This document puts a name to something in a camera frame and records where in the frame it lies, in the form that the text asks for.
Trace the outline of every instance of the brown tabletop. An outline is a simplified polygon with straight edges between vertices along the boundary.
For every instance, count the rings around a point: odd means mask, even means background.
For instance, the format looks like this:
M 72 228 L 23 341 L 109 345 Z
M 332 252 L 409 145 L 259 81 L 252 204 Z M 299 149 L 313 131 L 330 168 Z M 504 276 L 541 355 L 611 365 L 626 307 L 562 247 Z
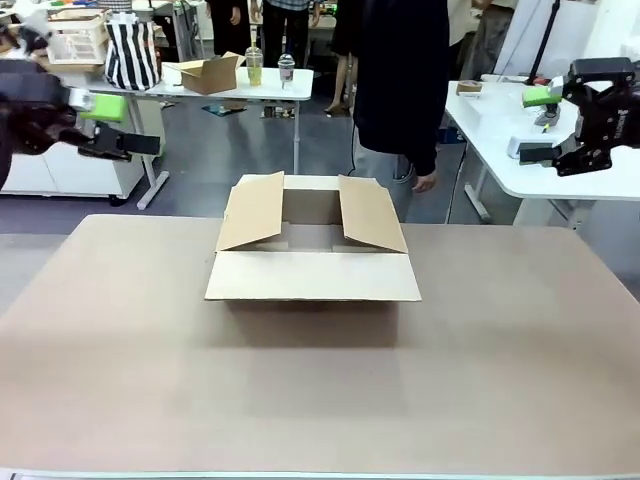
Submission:
M 572 232 L 408 225 L 422 303 L 276 305 L 203 301 L 218 228 L 80 225 L 0 323 L 1 466 L 640 472 L 640 308 Z

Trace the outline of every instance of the caster wheel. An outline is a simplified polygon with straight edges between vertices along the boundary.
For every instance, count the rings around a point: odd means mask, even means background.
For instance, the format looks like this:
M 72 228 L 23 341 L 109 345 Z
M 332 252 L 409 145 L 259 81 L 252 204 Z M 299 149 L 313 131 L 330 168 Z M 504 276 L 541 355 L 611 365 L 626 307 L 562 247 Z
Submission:
M 127 203 L 126 198 L 119 198 L 115 195 L 109 195 L 109 205 L 111 205 L 112 207 L 121 207 L 125 203 Z

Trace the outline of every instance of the open cardboard box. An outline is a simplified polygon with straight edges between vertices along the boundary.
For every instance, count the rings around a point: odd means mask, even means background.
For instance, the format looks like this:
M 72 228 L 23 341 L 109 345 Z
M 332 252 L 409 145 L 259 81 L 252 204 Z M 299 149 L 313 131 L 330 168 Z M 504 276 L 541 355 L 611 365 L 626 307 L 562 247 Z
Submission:
M 242 55 L 227 52 L 222 57 L 210 60 L 177 63 L 175 68 L 182 73 L 184 88 L 201 95 L 210 95 L 235 89 L 236 70 L 244 61 Z
M 421 300 L 375 180 L 246 177 L 229 195 L 206 300 Z

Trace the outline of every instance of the robotic arm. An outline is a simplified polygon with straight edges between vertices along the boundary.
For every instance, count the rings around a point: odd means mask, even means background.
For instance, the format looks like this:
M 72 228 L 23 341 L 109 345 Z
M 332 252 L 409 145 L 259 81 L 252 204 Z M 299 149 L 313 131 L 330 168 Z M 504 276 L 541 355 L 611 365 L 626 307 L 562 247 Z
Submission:
M 612 85 L 601 92 L 587 85 L 600 81 Z M 580 113 L 576 131 L 567 141 L 555 148 L 522 151 L 522 161 L 551 159 L 564 177 L 611 168 L 615 147 L 640 148 L 640 84 L 636 65 L 628 58 L 576 60 L 568 75 L 552 80 L 543 96 L 529 92 L 533 94 L 525 93 L 525 106 L 557 104 L 564 98 Z
M 159 138 L 124 133 L 106 123 L 122 120 L 123 97 L 67 88 L 31 60 L 32 53 L 51 39 L 46 19 L 34 18 L 20 27 L 18 40 L 6 26 L 0 27 L 0 38 L 13 46 L 0 59 L 0 189 L 14 153 L 40 155 L 56 142 L 109 160 L 130 161 L 133 153 L 157 155 Z

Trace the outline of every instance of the gray pants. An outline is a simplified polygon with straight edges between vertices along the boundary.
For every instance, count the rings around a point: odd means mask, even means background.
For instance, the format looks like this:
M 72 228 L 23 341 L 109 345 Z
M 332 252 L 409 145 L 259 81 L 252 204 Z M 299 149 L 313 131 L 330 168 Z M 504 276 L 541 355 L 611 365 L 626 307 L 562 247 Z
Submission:
M 354 166 L 352 177 L 375 178 L 389 190 L 398 220 L 404 223 L 413 198 L 412 188 L 416 175 L 413 165 L 404 155 L 380 153 L 360 145 L 358 129 L 354 138 Z
M 485 73 L 494 73 L 512 19 L 510 8 L 487 7 L 462 68 L 462 80 L 480 80 Z

